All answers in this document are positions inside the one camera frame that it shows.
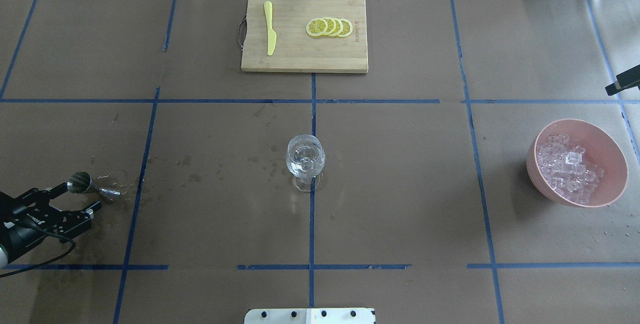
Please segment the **steel jigger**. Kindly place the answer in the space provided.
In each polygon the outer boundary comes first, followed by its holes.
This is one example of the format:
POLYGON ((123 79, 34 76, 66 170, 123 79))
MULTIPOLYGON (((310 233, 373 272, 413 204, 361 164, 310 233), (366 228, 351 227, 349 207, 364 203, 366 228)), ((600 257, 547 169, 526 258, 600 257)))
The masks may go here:
POLYGON ((66 182, 67 191, 71 194, 95 194, 105 203, 114 203, 121 198, 121 192, 113 188, 100 186, 86 171, 73 173, 66 182))

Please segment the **clear ice cubes pile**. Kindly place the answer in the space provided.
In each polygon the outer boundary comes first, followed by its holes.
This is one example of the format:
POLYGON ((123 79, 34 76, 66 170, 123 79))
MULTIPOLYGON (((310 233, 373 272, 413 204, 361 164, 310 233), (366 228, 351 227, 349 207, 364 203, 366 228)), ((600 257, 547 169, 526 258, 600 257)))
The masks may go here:
POLYGON ((535 162, 551 189, 573 203, 588 205, 605 170, 586 158, 586 148, 569 134, 550 135, 535 146, 535 162))

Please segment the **clear wine glass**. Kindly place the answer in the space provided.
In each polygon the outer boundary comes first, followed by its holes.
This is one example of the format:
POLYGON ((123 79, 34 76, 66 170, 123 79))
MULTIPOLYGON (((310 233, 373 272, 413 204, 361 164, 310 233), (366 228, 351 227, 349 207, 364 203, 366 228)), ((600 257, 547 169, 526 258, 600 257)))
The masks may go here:
POLYGON ((322 181, 326 153, 318 137, 311 134, 294 136, 287 144, 285 162, 292 183, 301 192, 312 192, 322 181))

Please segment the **pink bowl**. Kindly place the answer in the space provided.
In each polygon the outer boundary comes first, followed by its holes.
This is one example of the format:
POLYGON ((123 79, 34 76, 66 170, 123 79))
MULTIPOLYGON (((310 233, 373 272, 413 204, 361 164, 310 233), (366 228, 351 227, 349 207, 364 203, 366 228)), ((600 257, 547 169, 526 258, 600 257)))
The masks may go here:
POLYGON ((546 199, 577 208, 601 208, 626 192, 629 165, 600 127, 580 119, 544 126, 526 153, 528 179, 546 199))

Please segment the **yellow plastic knife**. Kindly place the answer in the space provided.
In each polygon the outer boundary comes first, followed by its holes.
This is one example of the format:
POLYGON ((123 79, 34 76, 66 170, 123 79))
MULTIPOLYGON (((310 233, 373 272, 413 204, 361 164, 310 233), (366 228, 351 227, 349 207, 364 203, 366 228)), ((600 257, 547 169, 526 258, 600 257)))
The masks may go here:
POLYGON ((266 36, 267 36, 267 55, 272 56, 275 52, 277 44, 277 33, 274 30, 274 5, 267 1, 263 3, 263 12, 265 15, 266 36))

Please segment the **bamboo cutting board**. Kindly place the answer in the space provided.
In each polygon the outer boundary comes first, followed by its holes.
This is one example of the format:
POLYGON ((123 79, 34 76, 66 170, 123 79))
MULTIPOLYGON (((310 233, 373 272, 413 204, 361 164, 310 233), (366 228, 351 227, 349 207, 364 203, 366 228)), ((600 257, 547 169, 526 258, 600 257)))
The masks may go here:
POLYGON ((247 0, 244 72, 365 74, 369 70, 366 0, 247 0), (267 55, 264 3, 273 4, 277 45, 267 55), (354 23, 347 38, 312 38, 306 24, 314 18, 354 23))

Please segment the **lemon slice stack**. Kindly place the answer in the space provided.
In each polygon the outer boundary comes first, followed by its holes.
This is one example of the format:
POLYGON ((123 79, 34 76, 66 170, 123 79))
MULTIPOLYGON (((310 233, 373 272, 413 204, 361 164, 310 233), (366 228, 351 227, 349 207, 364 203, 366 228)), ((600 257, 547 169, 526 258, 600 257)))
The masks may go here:
POLYGON ((305 27, 305 32, 312 38, 347 38, 355 29, 354 23, 341 18, 314 18, 305 27))

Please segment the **white pedestal column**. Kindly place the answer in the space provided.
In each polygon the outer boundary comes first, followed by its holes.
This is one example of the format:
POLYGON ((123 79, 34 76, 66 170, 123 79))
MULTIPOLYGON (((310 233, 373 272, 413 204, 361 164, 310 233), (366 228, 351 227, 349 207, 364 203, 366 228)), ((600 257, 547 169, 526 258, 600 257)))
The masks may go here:
POLYGON ((249 310, 244 323, 376 323, 374 308, 256 308, 249 310))

